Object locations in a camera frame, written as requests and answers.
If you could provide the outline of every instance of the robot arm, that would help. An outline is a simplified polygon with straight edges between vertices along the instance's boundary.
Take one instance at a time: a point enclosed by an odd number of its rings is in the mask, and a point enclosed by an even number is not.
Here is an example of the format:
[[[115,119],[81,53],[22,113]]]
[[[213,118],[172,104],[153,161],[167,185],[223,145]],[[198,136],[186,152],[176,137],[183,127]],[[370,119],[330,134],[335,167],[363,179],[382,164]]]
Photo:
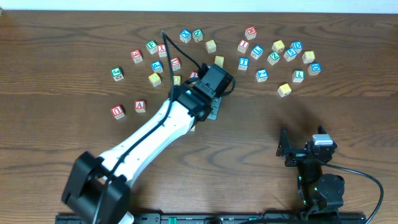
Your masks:
[[[233,77],[217,65],[209,69],[203,64],[198,76],[200,80],[193,87],[187,82],[174,86],[173,99],[166,100],[153,118],[121,144],[97,158],[84,152],[72,167],[62,202],[86,223],[93,222],[98,204],[97,223],[132,223],[134,218],[128,212],[129,193],[139,174],[171,142],[186,134],[197,122],[206,120],[212,111],[212,99],[225,96],[225,89],[234,83]],[[121,155],[164,118],[170,102],[172,107],[164,124],[138,144],[112,175],[111,170]],[[100,178],[110,179],[106,190]]]

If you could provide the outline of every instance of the white wall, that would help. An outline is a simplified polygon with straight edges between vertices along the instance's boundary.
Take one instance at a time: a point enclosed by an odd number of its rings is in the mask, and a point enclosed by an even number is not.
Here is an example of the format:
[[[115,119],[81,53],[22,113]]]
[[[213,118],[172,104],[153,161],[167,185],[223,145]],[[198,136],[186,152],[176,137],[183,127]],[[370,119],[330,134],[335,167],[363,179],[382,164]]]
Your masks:
[[[398,13],[398,0],[0,0],[33,10]]]

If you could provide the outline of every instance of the alphabet block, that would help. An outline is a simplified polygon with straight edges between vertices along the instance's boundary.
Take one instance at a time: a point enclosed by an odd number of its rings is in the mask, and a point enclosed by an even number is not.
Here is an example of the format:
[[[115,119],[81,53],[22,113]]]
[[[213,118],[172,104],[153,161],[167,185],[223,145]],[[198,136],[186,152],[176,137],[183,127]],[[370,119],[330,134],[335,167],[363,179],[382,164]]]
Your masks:
[[[315,54],[313,51],[306,51],[303,54],[303,62],[304,63],[312,63],[315,60]]]
[[[207,50],[207,53],[209,53],[209,54],[216,52],[216,50],[217,50],[216,42],[214,42],[214,40],[209,40],[208,42],[206,42],[206,50]]]
[[[285,45],[281,40],[278,40],[278,41],[274,42],[274,44],[272,44],[272,50],[277,53],[281,53],[282,51],[284,51],[284,49],[285,49]]]
[[[201,32],[200,29],[193,31],[193,39],[195,42],[203,40],[203,33]]]
[[[287,49],[285,54],[284,54],[284,58],[288,62],[293,60],[296,56],[297,56],[297,52],[295,50],[293,50],[293,49]]]
[[[248,58],[240,58],[239,59],[239,70],[247,70],[249,66],[249,59]]]
[[[180,40],[184,43],[188,43],[191,40],[191,32],[189,30],[185,29],[180,33]]]
[[[138,113],[143,113],[146,110],[146,105],[144,100],[137,100],[136,101],[136,111]]]
[[[159,57],[167,57],[166,47],[164,44],[158,45],[157,51],[159,52]]]
[[[116,119],[120,119],[125,116],[122,105],[117,105],[114,108],[111,109],[111,112],[113,114],[113,117]]]
[[[151,64],[151,66],[152,66],[152,69],[153,69],[154,72],[156,72],[156,73],[162,73],[163,72],[163,66],[162,66],[162,63],[160,61],[153,62]]]
[[[146,46],[150,54],[154,54],[157,52],[157,44],[154,40],[149,41]]]
[[[132,57],[132,60],[134,61],[134,63],[138,63],[138,62],[142,61],[142,55],[139,50],[135,50],[135,51],[131,52],[131,57]]]
[[[248,40],[256,38],[257,30],[254,27],[249,27],[246,29],[244,35]]]
[[[152,75],[149,75],[149,81],[152,83],[154,87],[162,83],[162,80],[158,76],[157,73],[153,73]]]
[[[214,63],[222,68],[224,65],[224,57],[216,56]]]
[[[238,51],[242,53],[246,53],[246,50],[249,48],[249,42],[245,40],[241,40],[239,45],[238,45]]]
[[[292,44],[290,45],[290,48],[293,49],[294,51],[296,51],[296,53],[300,53],[301,50],[303,49],[303,45],[301,44],[300,41],[295,41],[295,42],[292,42]]]
[[[308,74],[309,75],[318,75],[321,72],[321,64],[319,63],[312,63],[308,66]]]
[[[279,87],[278,93],[280,97],[284,97],[289,95],[292,92],[292,89],[290,88],[289,84],[283,84]]]
[[[112,69],[111,73],[112,73],[112,77],[115,81],[120,81],[124,78],[123,72],[119,67]]]
[[[293,82],[302,82],[304,80],[304,71],[303,70],[296,70],[293,73]]]
[[[262,48],[262,47],[260,47],[260,46],[255,46],[254,48],[253,48],[253,50],[251,51],[251,54],[250,54],[250,56],[252,56],[254,59],[259,59],[260,57],[261,57],[261,55],[262,55],[262,53],[264,52],[264,49]]]
[[[181,62],[178,57],[173,58],[170,62],[172,63],[173,71],[177,71],[181,68]]]
[[[256,73],[256,78],[257,78],[257,82],[266,81],[267,78],[268,78],[267,70],[265,70],[265,69],[258,70],[257,73]]]
[[[277,52],[273,52],[268,56],[267,61],[271,64],[271,65],[275,65],[280,59],[280,56]]]
[[[174,85],[181,85],[181,76],[174,75],[173,79],[174,79]]]

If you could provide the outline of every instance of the wooden block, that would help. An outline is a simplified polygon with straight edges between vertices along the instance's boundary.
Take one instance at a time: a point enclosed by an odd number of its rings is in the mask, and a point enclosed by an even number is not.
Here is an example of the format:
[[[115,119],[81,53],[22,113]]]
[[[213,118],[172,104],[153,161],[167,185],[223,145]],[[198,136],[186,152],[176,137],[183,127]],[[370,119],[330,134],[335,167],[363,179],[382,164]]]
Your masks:
[[[193,39],[195,42],[203,40],[203,32],[200,29],[193,31]]]
[[[303,45],[301,44],[300,41],[295,41],[295,42],[292,42],[292,44],[290,45],[290,48],[293,49],[294,51],[296,51],[296,53],[300,53],[301,50],[303,49]]]
[[[216,56],[214,63],[222,68],[224,65],[224,57]]]
[[[308,66],[308,74],[309,75],[318,75],[321,72],[321,64],[319,63],[312,63]]]
[[[153,73],[152,75],[149,75],[148,78],[149,78],[149,81],[152,83],[152,85],[154,87],[162,83],[162,80],[160,79],[160,77],[156,73]]]
[[[284,54],[284,58],[288,62],[293,60],[296,56],[297,56],[297,52],[295,50],[293,50],[293,49],[287,49],[285,54]]]
[[[156,72],[156,73],[162,73],[163,72],[163,66],[162,66],[162,63],[160,61],[153,62],[151,64],[151,66],[152,66],[152,69],[153,69],[154,72]]]
[[[285,45],[281,40],[278,40],[278,41],[274,42],[274,44],[272,44],[272,50],[277,53],[281,53],[282,51],[284,51],[284,49],[285,49]]]
[[[239,70],[247,70],[249,66],[249,59],[248,58],[240,58],[239,59]]]
[[[189,78],[198,78],[199,76],[198,76],[198,73],[197,72],[194,72],[194,71],[192,71],[191,72],[191,75],[189,76]]]
[[[263,52],[264,52],[264,49],[257,45],[253,48],[253,50],[251,50],[250,56],[252,56],[254,59],[257,60],[261,57]]]
[[[280,56],[277,52],[273,52],[268,56],[267,61],[271,64],[271,65],[275,65],[280,59]]]
[[[257,30],[254,27],[249,27],[244,32],[244,35],[248,40],[254,39],[257,35]]]
[[[256,73],[256,78],[257,78],[257,82],[266,81],[267,78],[268,78],[267,70],[265,70],[265,69],[258,70],[257,73]]]
[[[137,100],[136,101],[136,111],[138,113],[143,113],[146,110],[146,105],[144,100]]]
[[[135,50],[131,52],[131,57],[134,63],[142,62],[142,55],[139,50]]]
[[[191,40],[191,32],[189,30],[185,29],[180,33],[180,40],[184,43],[188,43]]]
[[[206,50],[207,50],[207,53],[209,53],[209,54],[216,52],[216,50],[217,50],[216,42],[214,42],[214,40],[209,40],[208,42],[206,42]]]
[[[159,52],[159,57],[167,57],[166,47],[164,44],[158,45],[157,51]]]
[[[116,68],[112,69],[111,73],[112,73],[112,77],[113,77],[113,79],[115,81],[120,81],[120,80],[122,80],[124,78],[123,77],[123,72],[122,72],[122,70],[119,67],[116,67]]]
[[[178,57],[173,58],[170,62],[172,63],[173,71],[177,71],[181,68],[181,62]]]
[[[315,54],[313,51],[306,51],[303,54],[303,62],[304,63],[312,63],[315,60]]]
[[[146,46],[150,54],[154,54],[157,52],[157,44],[154,40],[149,41]]]
[[[174,79],[174,85],[181,85],[181,76],[174,75],[173,79]]]
[[[249,48],[249,42],[245,40],[241,40],[239,45],[238,45],[238,51],[242,53],[246,53],[246,50]]]
[[[290,88],[289,84],[283,84],[279,87],[278,93],[280,97],[284,97],[289,95],[292,92],[292,89]]]
[[[116,119],[120,119],[125,116],[122,105],[117,105],[114,108],[111,109],[113,117]]]
[[[293,82],[302,82],[304,80],[304,71],[303,70],[296,70],[293,73]]]

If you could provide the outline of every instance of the wooden table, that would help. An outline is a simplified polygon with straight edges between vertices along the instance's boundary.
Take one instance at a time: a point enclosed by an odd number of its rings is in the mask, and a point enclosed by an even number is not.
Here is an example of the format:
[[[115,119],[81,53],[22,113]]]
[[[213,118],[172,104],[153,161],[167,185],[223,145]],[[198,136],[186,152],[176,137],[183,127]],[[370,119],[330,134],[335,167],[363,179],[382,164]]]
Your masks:
[[[236,49],[244,30],[264,47],[259,60]],[[182,29],[201,28],[202,42],[179,41]],[[223,99],[219,117],[197,125],[164,150],[134,186],[135,204],[163,212],[262,212],[303,206],[295,168],[284,167],[275,152],[285,126],[302,147],[324,125],[339,146],[331,164],[361,170],[385,187],[374,223],[398,219],[398,16],[364,14],[50,12],[4,11],[0,17],[0,222],[53,223],[70,212],[61,193],[74,160],[111,149],[142,126],[167,98],[169,72],[154,88],[150,63],[158,60],[145,47],[161,42],[164,29],[198,62],[225,56],[224,69],[237,80]],[[208,54],[205,41],[217,52]],[[291,62],[267,63],[276,40],[301,40],[314,50],[323,71],[292,83],[295,69],[307,70],[302,53]],[[140,49],[135,64],[130,51]],[[195,69],[182,61],[175,72],[187,79]],[[120,66],[124,80],[110,70]],[[255,73],[269,78],[258,83]],[[292,94],[277,89],[291,83]],[[134,111],[134,100],[147,100],[147,112]],[[126,117],[115,120],[110,108],[123,104]],[[343,212],[370,215],[379,197],[374,182],[324,168],[345,178]]]

